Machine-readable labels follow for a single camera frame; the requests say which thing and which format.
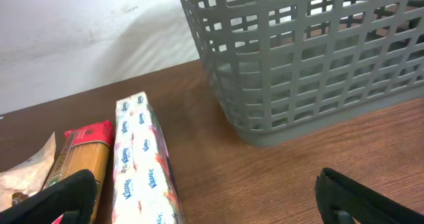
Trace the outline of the red spaghetti packet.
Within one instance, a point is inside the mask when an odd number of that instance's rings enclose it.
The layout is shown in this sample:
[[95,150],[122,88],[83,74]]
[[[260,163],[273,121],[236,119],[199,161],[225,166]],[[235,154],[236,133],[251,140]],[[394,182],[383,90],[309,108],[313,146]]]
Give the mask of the red spaghetti packet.
[[113,128],[110,121],[87,125],[65,132],[66,141],[54,162],[44,187],[48,188],[72,174],[88,169],[95,178],[96,196],[90,222],[94,223],[103,180],[113,144]]

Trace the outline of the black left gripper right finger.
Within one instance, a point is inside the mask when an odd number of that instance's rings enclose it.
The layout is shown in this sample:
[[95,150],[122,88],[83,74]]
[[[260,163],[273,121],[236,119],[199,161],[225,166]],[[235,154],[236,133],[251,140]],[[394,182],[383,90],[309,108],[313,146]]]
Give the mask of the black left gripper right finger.
[[324,223],[422,223],[423,215],[349,177],[323,168],[315,183],[317,208]]

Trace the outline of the beige paper snack bag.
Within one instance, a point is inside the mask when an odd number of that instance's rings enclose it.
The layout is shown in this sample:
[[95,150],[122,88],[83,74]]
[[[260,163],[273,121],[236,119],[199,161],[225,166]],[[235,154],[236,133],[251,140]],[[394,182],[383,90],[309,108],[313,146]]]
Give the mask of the beige paper snack bag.
[[54,163],[55,132],[46,144],[28,160],[1,173],[1,211],[13,206],[13,194],[31,197],[43,187]]

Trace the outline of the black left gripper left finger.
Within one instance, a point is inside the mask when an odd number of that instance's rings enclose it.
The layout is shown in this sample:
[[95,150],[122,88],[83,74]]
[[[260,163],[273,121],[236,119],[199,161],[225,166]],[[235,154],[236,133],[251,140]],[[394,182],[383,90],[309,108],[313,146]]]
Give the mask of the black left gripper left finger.
[[93,173],[80,170],[1,212],[3,224],[89,223],[97,194]]

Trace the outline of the white Kleenex tissue pack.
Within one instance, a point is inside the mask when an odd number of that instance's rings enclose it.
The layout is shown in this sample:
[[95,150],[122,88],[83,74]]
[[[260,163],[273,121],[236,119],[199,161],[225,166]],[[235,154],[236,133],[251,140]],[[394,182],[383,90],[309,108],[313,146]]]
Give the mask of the white Kleenex tissue pack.
[[113,223],[183,224],[160,124],[145,92],[116,102]]

